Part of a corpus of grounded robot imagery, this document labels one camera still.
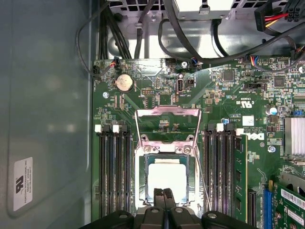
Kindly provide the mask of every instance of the side panel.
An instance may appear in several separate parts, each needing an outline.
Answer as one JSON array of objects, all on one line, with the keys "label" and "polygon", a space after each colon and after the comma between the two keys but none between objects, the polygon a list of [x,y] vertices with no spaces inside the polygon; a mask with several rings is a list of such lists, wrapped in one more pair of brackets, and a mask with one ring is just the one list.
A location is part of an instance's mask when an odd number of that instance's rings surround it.
[{"label": "side panel", "polygon": [[[90,10],[85,0],[0,3],[0,228],[78,228],[91,220],[91,83],[75,51]],[[86,60],[89,32],[81,34]],[[32,200],[14,210],[14,164],[30,157]]]}]

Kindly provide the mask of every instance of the blue pcie slot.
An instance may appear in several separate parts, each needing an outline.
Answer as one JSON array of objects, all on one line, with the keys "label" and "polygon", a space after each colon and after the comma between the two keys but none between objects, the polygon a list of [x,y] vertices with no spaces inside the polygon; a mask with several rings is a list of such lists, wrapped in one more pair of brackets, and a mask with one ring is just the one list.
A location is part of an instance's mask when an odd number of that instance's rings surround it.
[{"label": "blue pcie slot", "polygon": [[272,227],[271,198],[272,193],[268,189],[264,189],[264,229]]}]

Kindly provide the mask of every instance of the sticker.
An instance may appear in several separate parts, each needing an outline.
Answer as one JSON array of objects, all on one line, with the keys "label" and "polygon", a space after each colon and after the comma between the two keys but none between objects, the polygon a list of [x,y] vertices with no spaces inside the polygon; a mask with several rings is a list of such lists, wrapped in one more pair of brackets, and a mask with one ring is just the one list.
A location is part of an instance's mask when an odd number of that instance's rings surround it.
[{"label": "sticker", "polygon": [[254,126],[254,116],[243,116],[243,126]]},{"label": "sticker", "polygon": [[14,211],[33,200],[33,158],[14,164]]},{"label": "sticker", "polygon": [[296,197],[295,195],[286,192],[285,190],[281,190],[282,197],[288,199],[289,201],[293,202],[295,205],[303,208],[305,210],[305,201],[301,200],[300,198]]},{"label": "sticker", "polygon": [[299,217],[297,214],[295,214],[294,212],[292,212],[291,210],[288,209],[288,215],[293,218],[295,221],[297,221],[299,224],[301,224],[302,226],[304,226],[304,220]]}]

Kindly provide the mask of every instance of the heatsink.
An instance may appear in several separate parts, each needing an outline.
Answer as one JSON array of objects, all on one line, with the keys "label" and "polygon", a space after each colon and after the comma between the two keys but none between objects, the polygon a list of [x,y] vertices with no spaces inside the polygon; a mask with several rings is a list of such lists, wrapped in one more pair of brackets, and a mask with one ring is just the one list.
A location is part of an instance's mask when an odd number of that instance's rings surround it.
[{"label": "heatsink", "polygon": [[305,118],[285,118],[285,154],[305,156]]}]

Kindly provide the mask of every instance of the red cable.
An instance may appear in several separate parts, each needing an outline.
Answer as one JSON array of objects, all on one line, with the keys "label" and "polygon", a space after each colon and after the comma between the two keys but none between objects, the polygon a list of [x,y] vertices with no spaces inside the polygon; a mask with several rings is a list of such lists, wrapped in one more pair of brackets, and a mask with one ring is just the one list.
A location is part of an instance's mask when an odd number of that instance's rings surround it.
[{"label": "red cable", "polygon": [[287,17],[287,16],[288,16],[288,13],[283,13],[283,14],[280,14],[280,15],[265,18],[265,21],[274,21],[276,19],[280,19],[280,18]]}]

